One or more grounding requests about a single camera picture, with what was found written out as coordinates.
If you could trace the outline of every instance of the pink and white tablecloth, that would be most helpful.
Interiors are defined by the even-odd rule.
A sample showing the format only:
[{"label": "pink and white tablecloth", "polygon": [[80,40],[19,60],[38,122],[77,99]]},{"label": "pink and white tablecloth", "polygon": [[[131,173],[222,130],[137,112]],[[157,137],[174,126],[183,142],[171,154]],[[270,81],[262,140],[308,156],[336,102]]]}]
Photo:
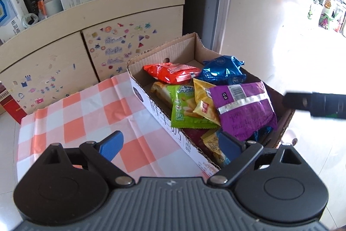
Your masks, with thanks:
[{"label": "pink and white tablecloth", "polygon": [[37,110],[22,119],[18,181],[51,143],[78,147],[119,130],[124,146],[112,163],[132,176],[208,176],[169,136],[134,95],[123,73]]}]

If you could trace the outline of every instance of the wooden shelf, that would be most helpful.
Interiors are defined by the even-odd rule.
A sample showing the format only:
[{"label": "wooden shelf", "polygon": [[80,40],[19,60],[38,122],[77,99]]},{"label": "wooden shelf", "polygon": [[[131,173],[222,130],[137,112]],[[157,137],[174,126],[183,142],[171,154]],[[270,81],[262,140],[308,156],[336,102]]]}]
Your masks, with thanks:
[{"label": "wooden shelf", "polygon": [[32,52],[88,27],[119,17],[184,3],[185,0],[92,0],[62,11],[0,46],[0,73]]}]

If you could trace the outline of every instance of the green snack package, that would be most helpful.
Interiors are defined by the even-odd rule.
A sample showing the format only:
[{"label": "green snack package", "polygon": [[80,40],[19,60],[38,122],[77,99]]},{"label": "green snack package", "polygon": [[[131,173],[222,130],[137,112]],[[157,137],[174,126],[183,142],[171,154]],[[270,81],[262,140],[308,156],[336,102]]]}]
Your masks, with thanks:
[{"label": "green snack package", "polygon": [[167,86],[173,101],[171,126],[176,128],[217,128],[212,121],[193,112],[197,107],[193,86]]}]

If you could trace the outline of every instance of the white tile floor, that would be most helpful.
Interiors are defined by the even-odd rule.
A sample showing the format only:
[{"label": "white tile floor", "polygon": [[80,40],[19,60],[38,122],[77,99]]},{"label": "white tile floor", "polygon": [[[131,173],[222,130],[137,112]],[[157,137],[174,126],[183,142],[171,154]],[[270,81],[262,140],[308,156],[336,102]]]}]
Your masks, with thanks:
[{"label": "white tile floor", "polygon": [[[293,42],[269,85],[282,93],[304,90],[346,94],[346,82],[342,81],[345,54],[346,38],[322,29],[308,31]],[[7,231],[21,220],[13,203],[13,156],[19,125],[4,113],[0,130],[0,231]],[[329,202],[321,220],[331,230],[346,225],[345,132],[346,121],[311,119],[304,112],[297,112],[288,128],[288,133],[299,139],[295,148],[328,187]]]}]

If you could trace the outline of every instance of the cabinet door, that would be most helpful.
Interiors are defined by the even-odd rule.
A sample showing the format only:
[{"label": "cabinet door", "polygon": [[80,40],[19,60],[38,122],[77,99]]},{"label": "cabinet door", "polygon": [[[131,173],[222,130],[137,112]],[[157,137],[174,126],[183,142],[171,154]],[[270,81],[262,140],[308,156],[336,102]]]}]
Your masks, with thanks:
[{"label": "cabinet door", "polygon": [[0,80],[27,114],[98,83],[80,33],[24,57]]},{"label": "cabinet door", "polygon": [[101,81],[126,72],[126,61],[182,35],[183,6],[141,12],[83,30]]}]

